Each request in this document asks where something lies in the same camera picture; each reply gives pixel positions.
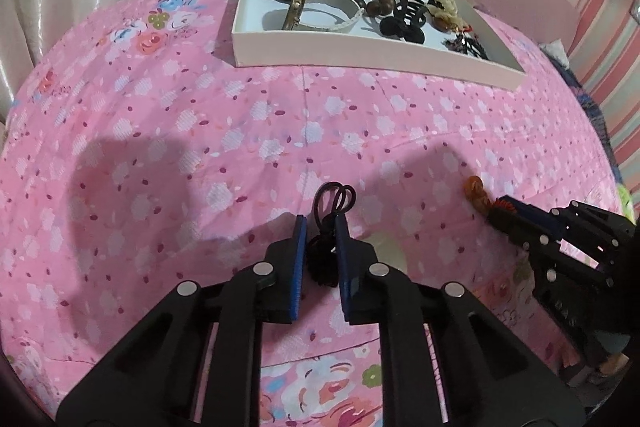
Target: black elastic cord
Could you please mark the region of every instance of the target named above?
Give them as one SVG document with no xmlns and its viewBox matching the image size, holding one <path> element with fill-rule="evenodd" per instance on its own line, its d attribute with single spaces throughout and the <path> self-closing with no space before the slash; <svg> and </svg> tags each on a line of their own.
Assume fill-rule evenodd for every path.
<svg viewBox="0 0 640 427">
<path fill-rule="evenodd" d="M 329 213 L 320 218 L 322 197 L 335 191 L 334 201 Z M 351 185 L 327 182 L 322 185 L 314 197 L 314 219 L 319 233 L 306 245 L 306 267 L 311 279 L 321 286 L 338 285 L 338 258 L 335 253 L 335 217 L 345 214 L 356 203 L 356 191 Z"/>
</svg>

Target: pink tablecloth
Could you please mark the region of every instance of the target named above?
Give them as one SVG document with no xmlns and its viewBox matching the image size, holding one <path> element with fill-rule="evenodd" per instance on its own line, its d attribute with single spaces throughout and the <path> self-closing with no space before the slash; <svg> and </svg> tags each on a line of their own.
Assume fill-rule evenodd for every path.
<svg viewBox="0 0 640 427">
<path fill-rule="evenodd" d="M 354 185 L 351 233 L 385 231 L 408 273 L 459 280 L 550 365 L 564 344 L 531 298 L 522 252 L 466 203 L 618 210 L 607 159 L 535 45 L 490 19 L 529 74 L 515 92 L 419 74 L 233 67 L 238 0 L 127 0 L 92 14 L 38 65 L 0 160 L 0 328 L 53 412 L 180 280 L 228 279 L 309 214 L 326 180 Z M 375 327 L 306 283 L 301 320 L 266 328 L 262 420 L 381 420 Z"/>
</svg>

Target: dark blue fabric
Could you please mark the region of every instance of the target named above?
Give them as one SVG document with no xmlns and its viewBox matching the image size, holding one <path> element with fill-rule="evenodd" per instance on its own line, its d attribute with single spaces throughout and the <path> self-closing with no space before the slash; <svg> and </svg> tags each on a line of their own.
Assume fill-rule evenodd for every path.
<svg viewBox="0 0 640 427">
<path fill-rule="evenodd" d="M 593 101 L 589 93 L 587 93 L 578 79 L 575 78 L 574 72 L 572 70 L 566 69 L 560 62 L 555 60 L 553 57 L 549 57 L 547 55 L 551 63 L 554 65 L 565 84 L 569 86 L 572 93 L 574 94 L 578 103 L 580 103 L 580 107 L 589 118 L 591 125 L 596 131 L 598 138 L 600 139 L 600 143 L 602 143 L 602 147 L 604 149 L 607 158 L 609 159 L 609 165 L 611 165 L 611 171 L 613 172 L 613 177 L 616 179 L 616 183 L 623 184 L 622 175 L 620 174 L 620 167 L 618 166 L 618 162 L 616 161 L 616 157 L 613 154 L 613 148 L 611 147 L 611 142 L 609 140 L 609 133 L 607 131 L 607 124 L 604 121 L 604 116 L 602 115 L 602 111 L 600 110 L 600 106 Z"/>
</svg>

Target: white box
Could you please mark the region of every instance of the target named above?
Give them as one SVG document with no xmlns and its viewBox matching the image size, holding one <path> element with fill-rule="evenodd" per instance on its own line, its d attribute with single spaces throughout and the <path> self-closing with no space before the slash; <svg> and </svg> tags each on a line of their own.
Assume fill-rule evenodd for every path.
<svg viewBox="0 0 640 427">
<path fill-rule="evenodd" d="M 289 8 L 286 3 L 239 0 L 232 28 L 236 66 L 372 68 L 447 76 L 516 89 L 526 77 L 516 58 L 471 4 L 466 0 L 455 1 L 458 14 L 473 27 L 491 60 L 449 51 L 443 44 L 447 34 L 429 23 L 422 28 L 424 44 L 385 38 L 378 31 L 380 18 L 372 20 L 366 15 L 348 34 L 283 31 L 280 28 Z M 318 17 L 327 18 L 330 14 L 318 15 L 305 7 L 304 17 L 319 23 Z"/>
</svg>

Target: silver screw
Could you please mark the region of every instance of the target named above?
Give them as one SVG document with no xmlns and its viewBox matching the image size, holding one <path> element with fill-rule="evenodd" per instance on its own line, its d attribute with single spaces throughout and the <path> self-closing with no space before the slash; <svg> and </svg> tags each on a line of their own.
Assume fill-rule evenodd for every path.
<svg viewBox="0 0 640 427">
<path fill-rule="evenodd" d="M 198 285 L 193 281 L 185 281 L 178 284 L 178 295 L 182 295 L 183 297 L 188 297 L 189 295 L 193 295 L 196 293 L 198 289 Z"/>
<path fill-rule="evenodd" d="M 269 275 L 271 272 L 273 271 L 273 264 L 271 263 L 265 263 L 264 261 L 262 263 L 257 263 L 254 266 L 254 273 L 256 275 Z"/>
<path fill-rule="evenodd" d="M 462 297 L 465 294 L 465 287 L 459 282 L 450 282 L 444 286 L 444 291 L 449 297 Z"/>
<path fill-rule="evenodd" d="M 376 277 L 384 277 L 389 274 L 389 267 L 384 263 L 373 263 L 369 266 L 369 273 Z"/>
</svg>

